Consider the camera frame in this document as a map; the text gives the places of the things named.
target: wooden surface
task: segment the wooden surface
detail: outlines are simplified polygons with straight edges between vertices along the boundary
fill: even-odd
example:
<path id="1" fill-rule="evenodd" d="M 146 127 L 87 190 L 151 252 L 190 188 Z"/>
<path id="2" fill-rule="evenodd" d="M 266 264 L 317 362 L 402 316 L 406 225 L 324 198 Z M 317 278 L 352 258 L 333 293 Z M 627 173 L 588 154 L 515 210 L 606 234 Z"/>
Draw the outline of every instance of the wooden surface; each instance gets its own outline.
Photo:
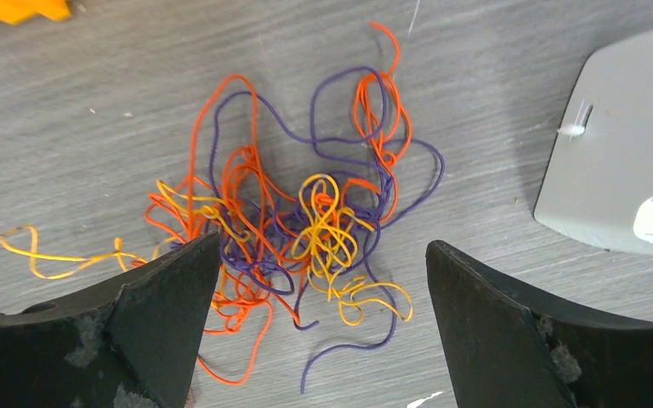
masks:
<path id="1" fill-rule="evenodd" d="M 0 233 L 32 223 L 47 252 L 105 252 L 119 235 L 127 249 L 150 253 L 164 236 L 140 217 L 146 195 L 155 179 L 185 174 L 192 122 L 219 80 L 232 71 L 252 78 L 304 134 L 309 96 L 323 77 L 351 65 L 388 66 L 389 42 L 367 25 L 376 20 L 401 41 L 396 80 L 415 133 L 436 144 L 448 166 L 435 196 L 388 230 L 374 257 L 379 276 L 412 293 L 417 314 L 386 348 L 316 363 L 302 396 L 298 380 L 310 355 L 343 340 L 378 340 L 389 319 L 372 309 L 364 326 L 349 328 L 336 305 L 308 296 L 304 318 L 319 318 L 320 327 L 297 332 L 278 309 L 247 384 L 230 388 L 196 370 L 196 405 L 404 407 L 442 391 L 422 406 L 455 406 L 426 287 L 423 256 L 433 239 L 557 295 L 653 320 L 653 258 L 583 246 L 531 217 L 584 60 L 653 28 L 653 2 L 424 0 L 410 30 L 416 7 L 402 0 L 79 0 L 66 23 L 0 24 Z M 325 133 L 351 134 L 354 84 L 332 88 L 320 102 Z M 247 113 L 241 105 L 227 114 L 220 162 L 247 140 Z M 274 121 L 263 119 L 260 130 L 268 169 L 291 192 L 332 168 Z M 209 140 L 205 132 L 202 144 Z M 202 149 L 201 168 L 206 159 Z M 415 147 L 396 168 L 404 202 L 423 190 L 432 164 Z M 25 237 L 16 242 L 27 245 Z M 25 258 L 0 247 L 0 312 L 117 271 L 109 263 L 39 280 Z M 202 353 L 215 370 L 241 375 L 264 319 L 255 314 L 237 337 L 204 338 Z"/>

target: gray wooden table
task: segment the gray wooden table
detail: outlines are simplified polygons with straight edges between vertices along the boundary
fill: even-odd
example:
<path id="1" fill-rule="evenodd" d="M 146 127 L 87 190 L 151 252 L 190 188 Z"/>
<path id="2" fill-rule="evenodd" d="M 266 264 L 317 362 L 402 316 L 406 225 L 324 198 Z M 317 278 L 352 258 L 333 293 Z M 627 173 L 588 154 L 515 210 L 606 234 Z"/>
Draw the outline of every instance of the gray wooden table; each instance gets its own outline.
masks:
<path id="1" fill-rule="evenodd" d="M 388 347 L 327 356 L 299 395 L 310 355 L 344 340 L 375 341 L 389 320 L 371 313 L 352 329 L 322 297 L 308 296 L 304 318 L 320 318 L 319 328 L 296 332 L 277 310 L 247 384 L 230 388 L 196 370 L 197 406 L 404 407 L 436 392 L 443 394 L 423 406 L 455 406 L 426 287 L 423 255 L 433 239 L 560 296 L 653 320 L 653 258 L 583 246 L 531 217 L 584 60 L 652 28 L 652 1 L 78 0 L 73 6 L 75 18 L 63 24 L 0 24 L 0 233 L 36 224 L 44 251 L 76 255 L 108 251 L 120 235 L 128 249 L 148 254 L 163 235 L 140 217 L 146 194 L 157 178 L 183 177 L 192 122 L 219 80 L 232 71 L 252 78 L 289 125 L 306 133 L 309 96 L 323 77 L 351 65 L 389 64 L 389 42 L 368 27 L 370 20 L 400 39 L 396 81 L 415 133 L 447 161 L 435 196 L 389 230 L 374 257 L 378 275 L 415 299 L 414 320 L 398 325 Z M 352 132 L 353 86 L 336 86 L 320 102 L 325 132 Z M 247 106 L 227 116 L 222 162 L 248 139 Z M 273 121 L 260 127 L 267 167 L 292 192 L 307 175 L 332 166 L 295 146 Z M 208 141 L 205 133 L 202 145 Z M 285 157 L 295 150 L 299 155 Z M 206 157 L 202 150 L 200 168 Z M 396 168 L 405 202 L 428 183 L 431 165 L 428 153 L 414 148 Z M 18 242 L 25 246 L 25 237 Z M 116 263 L 104 263 L 44 281 L 31 276 L 26 261 L 0 247 L 0 312 L 19 312 L 118 271 Z M 241 375 L 264 319 L 254 315 L 238 337 L 204 337 L 202 353 L 215 370 Z"/>

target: purple string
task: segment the purple string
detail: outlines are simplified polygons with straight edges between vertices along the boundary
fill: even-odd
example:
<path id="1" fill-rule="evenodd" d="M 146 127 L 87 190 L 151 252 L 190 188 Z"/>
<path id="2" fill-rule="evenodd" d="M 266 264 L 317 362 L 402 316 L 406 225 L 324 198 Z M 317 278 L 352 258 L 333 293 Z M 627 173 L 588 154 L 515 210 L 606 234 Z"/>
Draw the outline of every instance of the purple string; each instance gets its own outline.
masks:
<path id="1" fill-rule="evenodd" d="M 356 72 L 362 72 L 362 71 L 369 71 L 372 73 L 378 81 L 379 89 L 381 92 L 382 96 L 382 115 L 379 120 L 379 124 L 374 131 L 369 134 L 365 138 L 359 138 L 359 139 L 346 139 L 346 138 L 339 138 L 339 137 L 325 137 L 325 138 L 318 138 L 316 136 L 316 125 L 315 125 L 315 113 L 316 113 L 316 104 L 318 97 L 320 93 L 332 82 L 335 82 L 347 75 L 356 73 Z M 251 93 L 248 91 L 240 91 L 240 92 L 235 92 L 231 95 L 229 95 L 227 98 L 225 98 L 216 108 L 214 111 L 214 133 L 213 133 L 213 142 L 212 142 L 212 149 L 211 153 L 209 156 L 209 165 L 208 165 L 208 177 L 209 180 L 211 181 L 213 186 L 216 186 L 216 178 L 214 177 L 214 163 L 216 159 L 216 152 L 218 150 L 219 146 L 219 115 L 221 114 L 221 111 L 227 104 L 229 104 L 233 99 L 235 99 L 238 96 L 250 96 Z M 446 168 L 446 164 L 444 161 L 444 157 L 439 153 L 439 151 L 431 144 L 422 141 L 420 139 L 414 139 L 412 138 L 412 143 L 421 145 L 422 147 L 426 148 L 429 150 L 433 155 L 437 157 L 437 160 L 440 163 L 440 168 L 436 176 L 436 180 L 432 183 L 432 185 L 422 194 L 419 198 L 417 198 L 412 204 L 410 204 L 407 208 L 402 210 L 401 212 L 397 213 L 388 223 L 385 225 L 381 225 L 379 223 L 379 220 L 383 217 L 383 214 L 385 213 L 386 206 L 389 203 L 389 199 L 392 195 L 392 190 L 394 188 L 394 178 L 392 178 L 387 170 L 383 168 L 379 160 L 374 157 L 372 161 L 362 161 L 362 160 L 357 160 L 353 158 L 348 158 L 348 157 L 341 157 L 341 156 L 335 156 L 335 155 L 330 155 L 322 150 L 320 150 L 319 145 L 322 143 L 327 143 L 327 142 L 339 142 L 339 143 L 344 143 L 347 145 L 356 145 L 360 143 L 365 143 L 368 142 L 371 139 L 376 138 L 376 136 L 381 132 L 382 126 L 384 123 L 384 119 L 387 116 L 387 107 L 388 107 L 388 100 L 387 100 L 387 90 L 386 87 L 384 86 L 383 80 L 381 76 L 373 70 L 372 68 L 366 67 L 366 66 L 360 66 L 360 67 L 355 67 L 351 68 L 348 70 L 341 71 L 335 75 L 332 75 L 325 79 L 322 83 L 319 84 L 319 86 L 316 88 L 314 93 L 312 94 L 310 105 L 309 105 L 309 137 L 301 137 L 297 135 L 295 132 L 293 132 L 291 129 L 289 129 L 286 125 L 286 123 L 283 121 L 283 119 L 279 116 L 277 113 L 276 109 L 274 106 L 272 106 L 268 100 L 266 100 L 264 97 L 261 95 L 257 95 L 257 98 L 261 103 L 267 108 L 267 110 L 271 113 L 271 115 L 276 119 L 277 123 L 281 127 L 281 129 L 292 139 L 298 141 L 299 143 L 304 143 L 304 144 L 309 144 L 312 147 L 312 150 L 317 154 L 319 157 L 323 159 L 327 159 L 329 161 L 334 161 L 334 162 L 342 162 L 342 163 L 348 163 L 348 164 L 355 164 L 358 166 L 366 167 L 367 169 L 373 170 L 377 173 L 378 180 L 379 180 L 379 185 L 380 185 L 380 193 L 376 194 L 377 197 L 377 203 L 374 207 L 363 207 L 363 206 L 358 206 L 354 204 L 349 197 L 346 197 L 345 200 L 345 205 L 351 207 L 355 211 L 355 216 L 363 219 L 369 224 L 375 225 L 375 230 L 374 233 L 369 232 L 367 229 L 364 229 L 361 226 L 357 226 L 355 228 L 355 233 L 356 231 L 364 231 L 366 233 L 366 238 L 364 240 L 364 248 L 362 256 L 356 260 L 353 264 L 351 264 L 348 268 L 345 270 L 341 271 L 339 274 L 340 275 L 346 275 L 349 272 L 359 268 L 362 264 L 366 268 L 366 272 L 369 275 L 370 279 L 374 281 L 375 283 L 378 283 L 378 279 L 372 272 L 372 268 L 369 265 L 369 257 L 372 255 L 372 253 L 376 250 L 377 245 L 379 243 L 380 237 L 382 230 L 387 229 L 389 226 L 393 225 L 400 219 L 402 219 L 404 216 L 406 216 L 409 212 L 411 212 L 413 209 L 415 209 L 417 206 L 419 206 L 423 201 L 425 201 L 427 198 L 429 198 L 434 191 L 436 190 L 437 186 L 439 185 L 440 181 L 442 180 Z M 392 145 L 395 143 L 402 143 L 404 144 L 406 142 L 406 139 L 397 139 L 397 140 L 390 140 L 386 142 L 386 145 Z M 352 177 L 352 178 L 361 178 L 361 176 L 357 173 L 352 173 L 352 172 L 346 172 L 346 171 L 332 171 L 329 173 L 332 177 L 335 179 L 338 179 L 338 176 L 346 176 L 346 177 Z M 313 188 L 313 184 L 306 186 L 304 189 L 304 194 L 307 194 L 309 189 Z M 219 191 L 215 188 L 214 189 L 214 194 L 217 197 L 221 197 L 219 194 Z M 261 208 L 254 203 L 253 201 L 249 201 L 244 199 L 244 202 L 248 204 L 248 206 L 252 207 L 253 209 L 256 210 L 256 213 L 259 213 Z M 281 205 L 281 198 L 277 197 L 275 208 L 273 211 L 269 211 L 267 209 L 266 211 L 266 217 L 272 218 L 273 222 L 269 226 L 269 228 L 264 232 L 267 235 L 267 238 L 270 239 L 270 241 L 274 240 L 279 243 L 277 248 L 281 248 L 285 245 L 285 242 L 291 237 L 287 231 L 285 231 L 279 223 L 276 222 L 276 219 L 278 216 L 278 208 Z M 282 215 L 279 217 L 280 221 L 282 224 L 284 224 L 287 228 L 289 228 L 293 233 L 297 233 L 298 231 L 302 230 L 308 223 L 308 219 L 306 218 L 305 212 L 309 211 L 306 208 L 303 208 L 300 203 L 296 203 L 293 206 L 293 209 L 289 210 L 289 212 L 286 215 Z M 250 222 L 252 224 L 258 224 L 258 220 L 256 219 L 258 215 L 254 216 L 253 218 L 250 218 Z M 233 221 L 229 214 L 224 214 L 224 221 L 232 228 L 233 230 Z M 372 234 L 374 235 L 374 242 L 371 245 L 368 245 L 368 242 L 370 238 L 372 237 Z M 257 250 L 264 250 L 264 258 L 260 261 L 257 262 L 247 262 L 246 261 L 246 254 L 240 254 L 241 249 L 239 246 L 234 245 L 236 242 L 235 240 L 230 237 L 229 235 L 225 234 L 222 231 L 221 234 L 222 240 L 221 240 L 221 255 L 225 263 L 227 263 L 231 268 L 244 272 L 246 275 L 249 276 L 250 279 L 252 279 L 259 287 L 264 289 L 265 291 L 273 292 L 282 296 L 289 295 L 294 293 L 295 287 L 294 287 L 294 281 L 288 271 L 278 265 L 278 263 L 275 261 L 276 255 L 274 253 L 271 253 L 271 251 L 266 250 L 267 248 L 262 248 L 261 246 L 263 243 L 259 242 L 260 247 L 255 248 L 253 247 L 252 244 L 248 244 L 248 250 L 250 253 L 256 253 Z M 176 247 L 178 243 L 172 243 L 172 247 Z M 303 242 L 299 242 L 298 247 L 301 250 L 305 249 L 305 244 Z M 275 289 L 274 287 L 271 287 L 270 285 L 264 284 L 260 280 L 256 279 L 256 277 L 253 275 L 252 269 L 255 267 L 259 267 L 265 278 L 271 277 L 274 272 L 279 272 L 282 275 L 286 276 L 288 282 L 289 282 L 289 290 L 288 291 L 283 291 L 279 289 Z M 298 290 L 298 295 L 296 299 L 296 303 L 294 304 L 294 311 L 298 315 L 299 311 L 299 305 L 301 304 L 301 299 L 304 295 L 304 292 L 309 285 L 309 282 L 305 282 Z M 392 294 L 383 286 L 380 286 L 380 289 L 384 292 L 384 294 L 387 296 L 389 299 L 389 303 L 392 305 L 392 307 L 396 308 L 396 301 Z M 318 320 L 313 321 L 312 323 L 308 324 L 307 326 L 300 326 L 297 324 L 296 321 L 293 322 L 294 326 L 300 330 L 300 331 L 305 331 L 309 330 L 310 328 L 313 328 L 319 324 Z M 300 391 L 303 394 L 304 389 L 306 386 L 306 377 L 309 374 L 309 369 L 312 367 L 312 365 L 321 357 L 323 357 L 326 354 L 329 354 L 333 351 L 337 351 L 340 349 L 359 349 L 359 350 L 373 350 L 373 349 L 379 349 L 386 345 L 394 336 L 395 333 L 395 326 L 396 326 L 396 314 L 392 314 L 392 319 L 391 319 L 391 324 L 389 327 L 389 332 L 387 336 L 384 338 L 379 343 L 374 343 L 371 345 L 359 345 L 359 344 L 337 344 L 335 346 L 331 346 L 330 348 L 326 348 L 322 350 L 320 353 L 316 354 L 313 356 L 309 361 L 307 362 L 306 366 L 304 367 L 304 371 L 302 373 L 302 378 L 301 378 L 301 384 L 300 384 Z"/>

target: orange plastic object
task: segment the orange plastic object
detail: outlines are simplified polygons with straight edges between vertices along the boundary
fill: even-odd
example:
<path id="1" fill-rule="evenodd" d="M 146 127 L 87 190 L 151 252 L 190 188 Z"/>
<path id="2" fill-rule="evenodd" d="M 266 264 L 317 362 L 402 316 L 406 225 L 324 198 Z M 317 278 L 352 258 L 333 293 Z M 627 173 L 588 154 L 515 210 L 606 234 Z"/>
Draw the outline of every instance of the orange plastic object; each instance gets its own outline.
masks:
<path id="1" fill-rule="evenodd" d="M 19 24 L 38 14 L 61 21 L 71 17 L 66 0 L 0 0 L 0 20 Z"/>

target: gray plastic object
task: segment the gray plastic object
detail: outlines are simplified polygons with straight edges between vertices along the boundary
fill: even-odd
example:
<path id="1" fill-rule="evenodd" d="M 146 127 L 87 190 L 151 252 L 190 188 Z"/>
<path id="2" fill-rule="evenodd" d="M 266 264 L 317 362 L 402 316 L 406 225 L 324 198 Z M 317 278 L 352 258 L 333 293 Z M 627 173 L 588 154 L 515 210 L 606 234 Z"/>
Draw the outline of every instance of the gray plastic object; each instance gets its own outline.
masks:
<path id="1" fill-rule="evenodd" d="M 534 218 L 595 247 L 653 255 L 653 31 L 589 57 L 561 126 Z"/>

